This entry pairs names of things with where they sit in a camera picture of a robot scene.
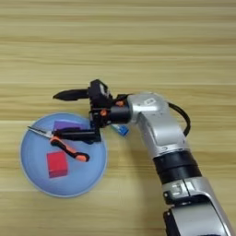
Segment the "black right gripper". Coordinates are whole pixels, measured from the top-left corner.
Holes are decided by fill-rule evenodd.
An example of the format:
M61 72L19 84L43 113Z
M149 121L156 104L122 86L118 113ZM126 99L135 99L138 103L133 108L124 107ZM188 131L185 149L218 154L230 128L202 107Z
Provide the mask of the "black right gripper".
M60 91L53 96L57 100L81 100L87 99L89 93L86 89L70 89ZM128 105L128 94L118 94L116 98L110 96L105 98L90 99L90 121L96 129L103 128L110 124L127 124L131 120L131 109ZM80 129L69 127L57 129L53 134L59 138L88 143L100 142L100 132L95 129Z

